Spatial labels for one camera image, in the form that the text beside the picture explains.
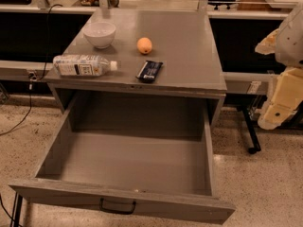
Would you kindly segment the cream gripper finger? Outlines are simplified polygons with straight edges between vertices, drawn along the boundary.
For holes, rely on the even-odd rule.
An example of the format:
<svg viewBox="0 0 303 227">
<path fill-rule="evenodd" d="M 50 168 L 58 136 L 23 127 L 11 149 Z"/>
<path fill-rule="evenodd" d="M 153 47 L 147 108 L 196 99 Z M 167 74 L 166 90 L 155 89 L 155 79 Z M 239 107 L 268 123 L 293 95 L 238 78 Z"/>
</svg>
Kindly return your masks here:
<svg viewBox="0 0 303 227">
<path fill-rule="evenodd" d="M 276 51 L 276 36 L 279 29 L 275 29 L 268 34 L 260 43 L 255 47 L 255 51 L 262 55 L 274 54 Z"/>
<path fill-rule="evenodd" d="M 264 130 L 279 127 L 303 101 L 303 70 L 287 67 L 261 108 L 258 125 Z"/>
</svg>

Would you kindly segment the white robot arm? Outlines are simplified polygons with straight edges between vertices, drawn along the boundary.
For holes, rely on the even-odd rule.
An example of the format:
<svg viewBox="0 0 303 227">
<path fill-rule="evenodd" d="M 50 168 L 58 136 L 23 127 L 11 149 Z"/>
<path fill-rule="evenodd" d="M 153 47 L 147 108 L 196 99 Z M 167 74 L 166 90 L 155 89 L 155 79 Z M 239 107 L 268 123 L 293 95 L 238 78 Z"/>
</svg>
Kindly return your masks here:
<svg viewBox="0 0 303 227">
<path fill-rule="evenodd" d="M 280 24 L 255 47 L 259 54 L 274 54 L 286 66 L 268 90 L 258 125 L 279 127 L 303 101 L 303 4 L 298 3 Z"/>
</svg>

